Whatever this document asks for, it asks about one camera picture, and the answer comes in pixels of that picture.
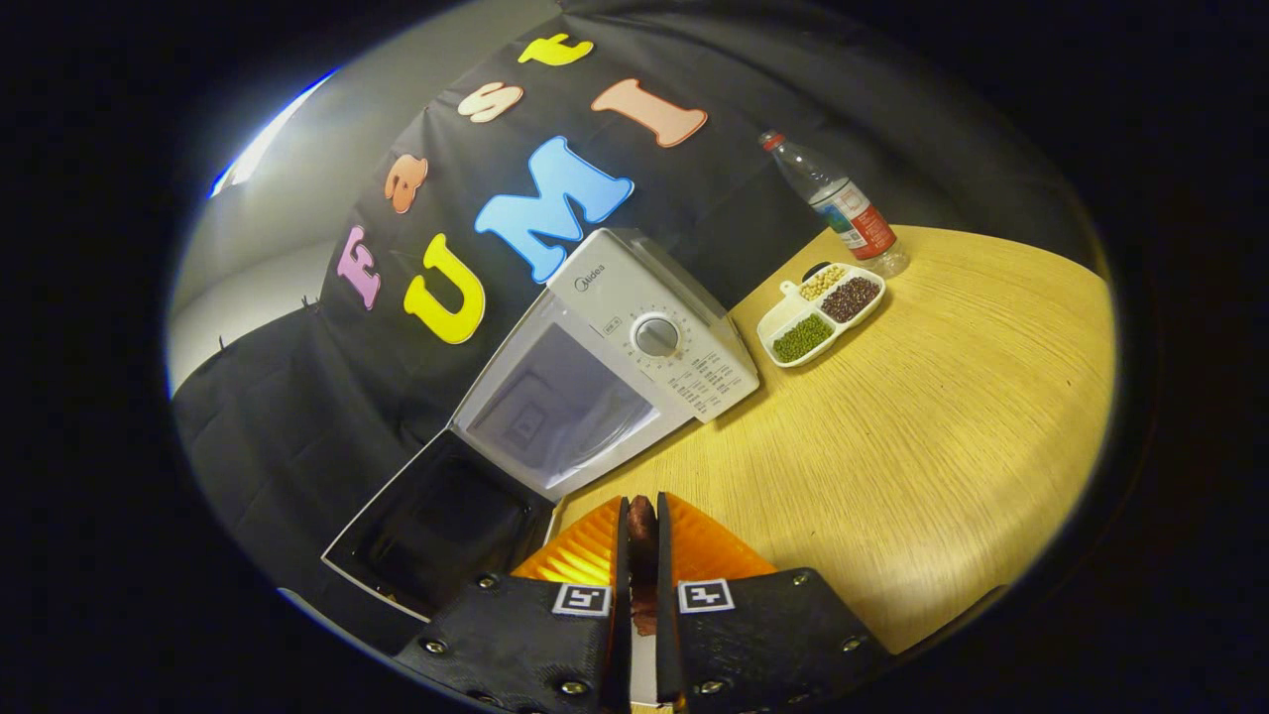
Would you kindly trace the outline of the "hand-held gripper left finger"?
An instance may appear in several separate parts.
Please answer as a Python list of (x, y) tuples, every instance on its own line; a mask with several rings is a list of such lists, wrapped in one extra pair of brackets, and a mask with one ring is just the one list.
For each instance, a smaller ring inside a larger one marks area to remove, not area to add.
[(509, 573), (486, 572), (396, 654), (421, 684), (499, 713), (627, 713), (629, 501), (609, 498)]

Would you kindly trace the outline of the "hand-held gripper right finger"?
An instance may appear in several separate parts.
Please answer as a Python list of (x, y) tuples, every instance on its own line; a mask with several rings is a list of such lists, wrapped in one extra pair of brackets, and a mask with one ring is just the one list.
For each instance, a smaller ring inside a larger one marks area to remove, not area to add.
[(810, 568), (778, 569), (662, 492), (654, 686), (675, 713), (810, 713), (879, 677), (893, 656)]

